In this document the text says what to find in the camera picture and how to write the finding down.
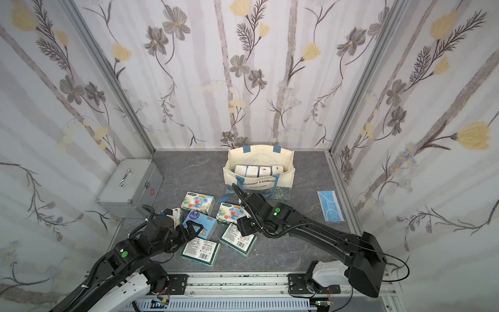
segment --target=silver first aid box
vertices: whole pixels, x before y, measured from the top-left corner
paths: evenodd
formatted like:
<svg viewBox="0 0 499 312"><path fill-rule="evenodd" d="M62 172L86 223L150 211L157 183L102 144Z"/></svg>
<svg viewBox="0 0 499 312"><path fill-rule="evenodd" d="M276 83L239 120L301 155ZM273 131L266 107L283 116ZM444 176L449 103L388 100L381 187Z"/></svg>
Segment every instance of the silver first aid box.
<svg viewBox="0 0 499 312"><path fill-rule="evenodd" d="M96 202L119 218L144 218L142 205L152 205L163 177L150 159L125 159L107 182Z"/></svg>

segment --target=wall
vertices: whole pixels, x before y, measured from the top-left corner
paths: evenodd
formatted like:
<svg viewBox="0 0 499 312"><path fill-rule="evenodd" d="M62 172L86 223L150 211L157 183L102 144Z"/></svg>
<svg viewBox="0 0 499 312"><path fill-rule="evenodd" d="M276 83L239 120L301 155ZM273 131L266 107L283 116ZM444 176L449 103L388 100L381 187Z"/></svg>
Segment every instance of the wall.
<svg viewBox="0 0 499 312"><path fill-rule="evenodd" d="M411 1L334 151L408 312L499 305L498 9Z"/></svg>
<svg viewBox="0 0 499 312"><path fill-rule="evenodd" d="M0 8L0 305L47 311L117 229L100 190L148 153L58 2Z"/></svg>
<svg viewBox="0 0 499 312"><path fill-rule="evenodd" d="M76 3L155 147L179 149L329 148L392 1Z"/></svg>

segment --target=canvas tote bag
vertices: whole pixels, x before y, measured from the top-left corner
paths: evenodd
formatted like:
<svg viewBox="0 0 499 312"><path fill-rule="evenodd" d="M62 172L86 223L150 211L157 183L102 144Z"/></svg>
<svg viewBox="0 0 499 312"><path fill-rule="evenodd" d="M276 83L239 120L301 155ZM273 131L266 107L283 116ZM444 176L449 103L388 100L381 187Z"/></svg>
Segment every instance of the canvas tote bag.
<svg viewBox="0 0 499 312"><path fill-rule="evenodd" d="M247 192L260 193L267 199L290 199L294 179L293 157L293 151L272 145L245 145L230 150L224 167L227 195L221 201L234 194L232 183ZM236 165L282 165L284 172L269 177L247 178L234 173Z"/></svg>

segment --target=black cable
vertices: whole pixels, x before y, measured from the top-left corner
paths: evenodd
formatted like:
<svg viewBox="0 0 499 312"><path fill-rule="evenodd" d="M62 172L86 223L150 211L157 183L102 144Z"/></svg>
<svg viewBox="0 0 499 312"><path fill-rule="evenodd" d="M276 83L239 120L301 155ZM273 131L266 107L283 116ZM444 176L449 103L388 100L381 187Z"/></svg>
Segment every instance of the black cable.
<svg viewBox="0 0 499 312"><path fill-rule="evenodd" d="M135 301L132 301L132 307L133 307L133 309L135 310L135 312L141 312L141 311L139 310L139 307L138 307L138 306L137 306L137 304L135 303Z"/></svg>
<svg viewBox="0 0 499 312"><path fill-rule="evenodd" d="M93 280L93 277L95 275L95 273L97 272L97 267L99 266L99 264L106 258L105 255L101 256L95 263L94 265L92 266L92 269L90 269L90 272L88 273L88 276L87 278L85 279L85 281L82 283L81 285L81 290L79 293L76 294L76 296L74 296L74 298L68 303L66 304L61 310L60 312L64 312L66 310L68 310L70 307L72 307L78 300L80 300L80 297L85 293L87 292L87 290L90 288L90 283L92 282Z"/></svg>
<svg viewBox="0 0 499 312"><path fill-rule="evenodd" d="M283 237L287 232L289 232L293 229L296 229L298 227L305 226L305 225L313 225L312 222L298 222L296 224L293 224L293 225L287 227L285 230L282 230L281 232L279 232L277 234L272 234L261 225L260 221L256 217L256 213L251 208L251 205L244 199L245 193L235 183L232 183L232 187L234 188L234 192L237 194L239 199L241 199L242 206L246 208L246 210L249 212L249 214L253 218L253 221L256 224L256 226L260 228L261 233L267 238L277 239L277 238Z"/></svg>
<svg viewBox="0 0 499 312"><path fill-rule="evenodd" d="M291 292L289 291L289 288L287 289L287 293L291 296L291 297L294 297L294 298L302 298L302 299L310 299L312 298L313 296L315 296L317 293L314 291L314 294L311 295L310 297L302 297L302 296L294 296L291 294Z"/></svg>
<svg viewBox="0 0 499 312"><path fill-rule="evenodd" d="M409 269L409 266L407 265L407 263L406 263L404 260L402 260L402 259L400 259L400 258L398 258L398 257L396 257L396 256L393 256L393 255L389 255L389 254L386 254L386 253L382 253L382 252L380 252L380 251L376 251L376 250L373 250L373 249L369 249L369 248L366 248L366 247L363 247L363 246L359 246L359 245L353 244L352 242L347 242L346 240L342 239L341 237L337 236L336 234L334 234L334 233L332 233L332 232L328 231L327 229L325 229L325 228L323 228L323 227L321 227L321 226L319 226L319 225L317 225L317 224L313 224L313 226L315 226L315 227L317 227L317 228L320 228L320 229L322 229L322 230L324 230L324 231L328 232L328 233L329 233L329 234L331 234L332 236L336 237L337 239L339 239L339 240L341 240L341 241L343 241L343 242L345 242L345 243L347 243L347 244L351 244L351 245L353 245L353 246L355 246L355 247L362 248L362 249L367 250L367 251L375 252L375 253L378 253L378 254L381 254L381 255L385 255L385 256L388 256L388 257L392 257L392 258L394 258L394 259L397 259L398 261L402 262L402 263L403 263L403 264L407 267L407 274L406 274L403 278L398 279L398 280L389 280L389 281L386 281L386 280L381 280L382 282L391 282L391 283L393 283L393 282L400 282L400 281L402 281L402 280L405 280L407 277L409 277L409 273L411 272L411 270Z"/></svg>
<svg viewBox="0 0 499 312"><path fill-rule="evenodd" d="M141 228L143 228L144 226L146 226L147 222L152 219L154 216L155 216L155 212L154 212L154 208L149 206L149 205L142 205L141 206L142 209L145 209L149 212L149 215L146 217L146 221L144 221L143 223L141 223L139 226L137 226L136 228L134 228L130 234L128 234L128 238L130 237L134 237L134 234L140 230Z"/></svg>
<svg viewBox="0 0 499 312"><path fill-rule="evenodd" d="M350 301L352 300L352 296L353 296L353 286L352 286L352 292L350 293L350 298L348 298L348 301L344 305L342 305L340 308L337 308L336 310L333 310L331 312L340 311L341 309L343 309L344 307L346 307L346 305L349 304Z"/></svg>
<svg viewBox="0 0 499 312"><path fill-rule="evenodd" d="M158 261L158 263L166 263L166 262L170 261L174 255L175 255L175 253L172 253L172 256L168 260Z"/></svg>

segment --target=metal frame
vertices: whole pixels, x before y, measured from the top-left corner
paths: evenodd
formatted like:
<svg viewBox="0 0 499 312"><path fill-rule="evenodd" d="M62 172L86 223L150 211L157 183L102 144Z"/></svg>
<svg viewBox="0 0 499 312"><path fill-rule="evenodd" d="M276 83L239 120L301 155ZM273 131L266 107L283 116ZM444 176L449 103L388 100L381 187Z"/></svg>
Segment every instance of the metal frame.
<svg viewBox="0 0 499 312"><path fill-rule="evenodd" d="M153 143L149 139L149 136L144 131L144 128L142 127L142 124L139 121L139 118L135 114L132 105L130 104L130 102L125 96L125 93L121 89L121 85L116 76L114 75L104 53L102 52L97 41L90 32L90 29L88 29L88 26L85 23L83 17L81 16L78 7L76 6L73 0L59 0L59 2L64 11L66 12L66 15L68 16L69 20L73 24L74 28L76 29L76 32L87 46L87 49L90 52L90 55L92 56L93 60L97 64L97 67L100 69L101 73L104 75L104 78L111 86L112 92L114 93L114 95L116 95L116 97L122 104L128 119L130 120L133 127L137 131L139 137L142 139L142 142L144 143L146 150L152 156L152 154L154 154L156 149L154 148Z"/></svg>
<svg viewBox="0 0 499 312"><path fill-rule="evenodd" d="M409 0L395 0L395 2L393 3L392 9L390 10L389 15L387 16L385 26L381 30L380 37L376 41L376 44L374 45L371 57L369 58L366 68L364 69L364 72L362 73L359 83L355 88L355 92L353 93L352 99L348 104L348 108L345 112L345 115L343 116L338 131L336 132L336 135L332 139L331 147L329 148L329 153L331 155L333 155L333 152L336 151L336 149L339 147L338 145L340 144L341 139L345 135L345 132L352 120L354 112L357 109L362 99L361 96L364 94L369 84L369 81L374 75L374 72L376 71L380 63L381 58L383 57L383 53L386 51L388 47L388 42L392 38L393 33L395 32L399 20L402 17L408 3Z"/></svg>

